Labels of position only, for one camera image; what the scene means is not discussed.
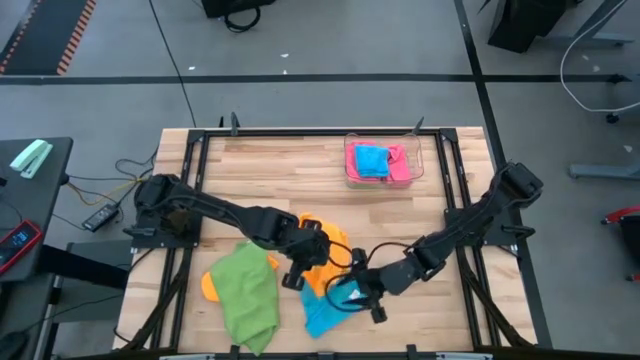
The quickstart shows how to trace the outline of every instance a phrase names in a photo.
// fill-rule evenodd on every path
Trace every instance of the clear plastic container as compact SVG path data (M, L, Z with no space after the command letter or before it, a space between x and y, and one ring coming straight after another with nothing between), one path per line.
M355 145L375 145L387 148L397 146L395 149L404 150L404 159L399 160L406 161L408 174L394 178L392 171L392 174L386 177L363 178L359 176L355 167ZM424 174L420 138L414 134L402 136L359 136L357 134L348 134L344 138L344 156L344 170L347 175L347 185L353 188L406 188Z

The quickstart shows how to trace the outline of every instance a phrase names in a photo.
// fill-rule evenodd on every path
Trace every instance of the wooden tabletop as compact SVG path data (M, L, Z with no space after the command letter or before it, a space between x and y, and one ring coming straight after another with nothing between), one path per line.
M468 186L473 200L484 193L493 176L487 142L480 127L457 128ZM186 129L166 129L162 134L155 173L179 175ZM408 189L351 189L344 173L343 137L235 137L214 138L209 145L203 190L239 205L273 206L299 214L311 212L340 226L352 247L370 251L383 241L412 243L423 234L443 228L446 200L433 137L421 137L424 176ZM447 149L449 166L453 157ZM191 166L193 184L199 148ZM462 207L458 184L456 201ZM220 257L229 254L242 234L227 225L204 220L202 241L194 251L185 304L179 351L229 351L231 339L224 328L219 304L208 302L200 278ZM483 250L491 293L497 306L520 331L535 342L527 299L516 259L496 248ZM278 281L290 262L281 263ZM387 247L376 253L371 265L382 266L401 258L401 249ZM133 271L122 305L118 332L131 338L158 300L165 250L156 250ZM176 268L181 259L176 257ZM416 282L401 296L382 300L388 320L374 324L368 312L354 315L320 339L305 330L299 294L279 288L280 328L267 352L419 351L471 350L460 275L455 255L427 283ZM476 301L483 340L488 344L484 311ZM168 343L173 309L167 311L163 344ZM114 347L123 343L116 339Z

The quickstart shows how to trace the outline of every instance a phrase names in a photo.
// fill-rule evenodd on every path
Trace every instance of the blue cloth in container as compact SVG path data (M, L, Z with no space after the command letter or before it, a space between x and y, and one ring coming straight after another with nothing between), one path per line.
M374 145L356 145L356 170L362 177L389 176L389 149Z
M343 301L358 299L362 297L360 288L356 281L350 281L341 286L333 286L329 290L331 301L337 306L345 309L359 309L359 305L343 304ZM345 321L355 313L343 312L335 309L329 304L325 296L317 297L313 289L304 284L300 292L300 300L304 306L304 312L307 315L307 323L305 327L312 338L317 339L325 332L331 330L341 322Z

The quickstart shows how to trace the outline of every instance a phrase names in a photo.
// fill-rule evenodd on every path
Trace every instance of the green cloth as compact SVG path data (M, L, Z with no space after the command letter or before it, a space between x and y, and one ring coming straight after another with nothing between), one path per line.
M280 323L276 274L267 252L252 242L238 244L232 254L213 264L209 273L231 339L260 355Z

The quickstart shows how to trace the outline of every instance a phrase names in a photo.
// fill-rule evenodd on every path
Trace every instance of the gray floor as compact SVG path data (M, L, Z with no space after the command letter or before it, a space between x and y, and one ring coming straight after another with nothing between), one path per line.
M558 73L563 49L538 43L517 55L486 45L494 5L477 14L482 2L464 0L485 74ZM568 12L554 33L574 32L599 2L585 1ZM184 75L471 73L451 1L280 0L264 9L255 31L241 35L207 20L191 1L154 4ZM0 2L0 41L9 38L26 6L26 0ZM607 30L640 39L639 10L640 3L630 1ZM579 49L567 73L631 71L638 55L640 44ZM147 0L98 0L68 76L174 73ZM640 100L630 84L570 87L592 106ZM190 84L186 90L199 126L215 126L231 111L243 126L412 125L421 116L425 125L484 125L473 83ZM555 347L640 353L640 287L624 281L635 266L615 226L599 224L607 212L637 204L640 187L566 174L571 162L632 161L640 150L640 116L605 124L602 115L582 111L557 83L489 84L488 91L507 158L524 162L546 184L523 218L538 231L530 244ZM2 139L73 137L69 173L81 176L115 175L118 158L148 158L162 128L191 126L179 85L0 86L0 108ZM634 150L627 153L624 145ZM113 184L77 185L108 191ZM67 188L55 209L76 223L92 210ZM124 223L130 223L131 204L125 211ZM121 239L121 228L112 224L92 235L54 220L46 241L64 247L69 241ZM56 352L107 351L113 325L65 326Z

